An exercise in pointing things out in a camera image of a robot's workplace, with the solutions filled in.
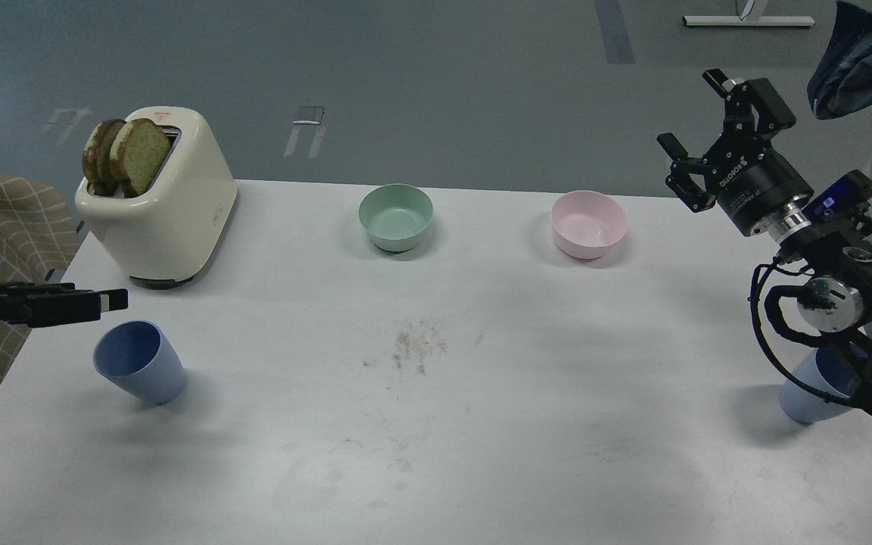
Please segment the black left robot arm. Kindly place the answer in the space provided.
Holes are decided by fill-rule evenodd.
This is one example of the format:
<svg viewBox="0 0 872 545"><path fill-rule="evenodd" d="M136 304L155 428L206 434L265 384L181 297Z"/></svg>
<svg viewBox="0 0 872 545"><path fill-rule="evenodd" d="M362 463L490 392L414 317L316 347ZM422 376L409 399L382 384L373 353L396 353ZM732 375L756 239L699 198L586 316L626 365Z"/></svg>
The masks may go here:
<svg viewBox="0 0 872 545"><path fill-rule="evenodd" d="M73 283L0 283L0 323L32 329L98 321L129 307L125 288L93 291Z"/></svg>

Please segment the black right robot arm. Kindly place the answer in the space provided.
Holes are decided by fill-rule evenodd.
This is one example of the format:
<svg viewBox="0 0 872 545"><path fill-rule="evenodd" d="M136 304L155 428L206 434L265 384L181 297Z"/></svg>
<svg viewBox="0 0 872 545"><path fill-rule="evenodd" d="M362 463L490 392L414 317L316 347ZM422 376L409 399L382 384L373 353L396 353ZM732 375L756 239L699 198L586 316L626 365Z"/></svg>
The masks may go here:
<svg viewBox="0 0 872 545"><path fill-rule="evenodd" d="M719 69L702 78L723 101L722 132L702 157L671 133L657 142L671 159L665 183L689 210L718 206L744 237L767 232L779 251L755 267L749 311L755 339L790 384L824 404L872 416L872 182L860 170L819 196L775 151L772 138L795 114L765 77L731 79ZM794 344L827 349L851 387L831 394L789 372L761 330L766 319Z"/></svg>

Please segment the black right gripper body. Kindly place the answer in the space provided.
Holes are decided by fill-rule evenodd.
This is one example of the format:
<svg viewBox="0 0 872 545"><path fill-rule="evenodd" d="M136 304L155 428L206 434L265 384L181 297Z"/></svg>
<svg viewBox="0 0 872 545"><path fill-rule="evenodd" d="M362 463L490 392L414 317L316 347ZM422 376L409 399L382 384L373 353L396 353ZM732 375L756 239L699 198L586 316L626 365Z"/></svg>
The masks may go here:
<svg viewBox="0 0 872 545"><path fill-rule="evenodd" d="M763 232L769 214L813 196L812 187L777 151L724 152L712 174L712 194L744 237Z"/></svg>

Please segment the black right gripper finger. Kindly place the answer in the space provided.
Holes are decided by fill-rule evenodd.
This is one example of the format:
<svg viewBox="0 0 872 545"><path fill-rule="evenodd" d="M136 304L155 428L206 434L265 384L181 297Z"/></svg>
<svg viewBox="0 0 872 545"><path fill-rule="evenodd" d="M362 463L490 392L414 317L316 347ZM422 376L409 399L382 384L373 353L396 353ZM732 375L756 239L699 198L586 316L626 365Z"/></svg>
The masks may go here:
<svg viewBox="0 0 872 545"><path fill-rule="evenodd" d="M716 197L707 192L693 180L693 176L705 176L710 173L705 160L689 155L686 148L672 133L662 133L656 137L657 144L663 148L671 160L669 174L665 177L665 185L693 213L702 213L716 204Z"/></svg>
<svg viewBox="0 0 872 545"><path fill-rule="evenodd" d="M796 115L765 77L731 79L720 69L702 73L724 102L724 119L719 138L707 156L778 155L772 138L793 128Z"/></svg>

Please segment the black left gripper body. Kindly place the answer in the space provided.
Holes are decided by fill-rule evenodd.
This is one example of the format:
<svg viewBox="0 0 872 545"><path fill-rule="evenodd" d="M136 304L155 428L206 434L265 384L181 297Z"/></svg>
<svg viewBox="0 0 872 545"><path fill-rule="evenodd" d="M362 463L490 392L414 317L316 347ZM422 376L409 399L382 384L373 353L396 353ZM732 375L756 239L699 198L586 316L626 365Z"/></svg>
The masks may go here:
<svg viewBox="0 0 872 545"><path fill-rule="evenodd" d="M32 329L96 321L101 317L101 294L66 283L0 284L0 317Z"/></svg>

